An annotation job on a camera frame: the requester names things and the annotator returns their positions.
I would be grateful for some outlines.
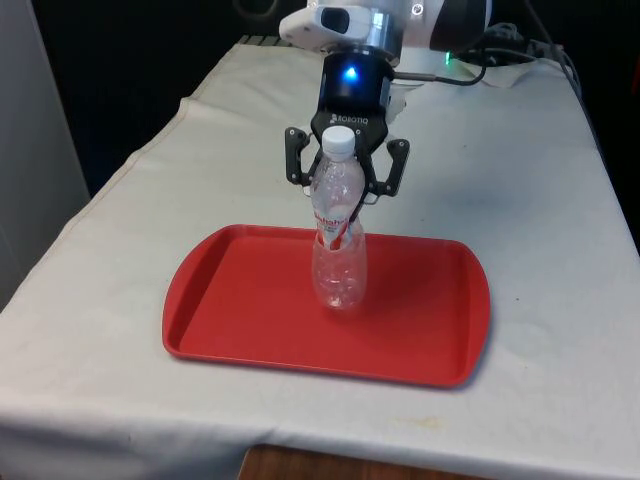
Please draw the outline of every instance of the bottle label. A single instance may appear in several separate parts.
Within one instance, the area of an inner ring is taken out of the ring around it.
[[[321,215],[316,212],[319,241],[327,250],[340,250],[351,243],[353,234],[349,226],[349,217],[344,215]]]

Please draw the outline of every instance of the gripper logo text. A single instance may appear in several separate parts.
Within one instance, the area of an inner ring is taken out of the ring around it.
[[[369,119],[365,117],[347,117],[345,115],[331,115],[331,124],[334,123],[356,123],[358,125],[369,125]]]

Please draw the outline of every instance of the white wall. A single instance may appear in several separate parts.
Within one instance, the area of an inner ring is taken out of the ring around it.
[[[87,200],[30,0],[0,0],[0,310]]]

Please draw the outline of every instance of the black background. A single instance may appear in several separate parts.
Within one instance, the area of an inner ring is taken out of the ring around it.
[[[269,0],[240,0],[257,10]],[[521,0],[495,0],[493,22],[535,28]],[[245,33],[274,34],[278,18],[248,21],[231,0],[33,0],[87,184],[97,192],[171,119]],[[283,1],[277,17],[303,7]],[[632,176],[640,160],[640,109],[631,94],[640,54],[640,2],[537,0],[556,43],[565,45],[607,169],[636,241],[640,218]]]

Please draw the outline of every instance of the wooden floor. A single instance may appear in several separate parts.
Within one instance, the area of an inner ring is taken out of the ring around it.
[[[260,446],[249,450],[238,480],[479,480],[319,453]]]

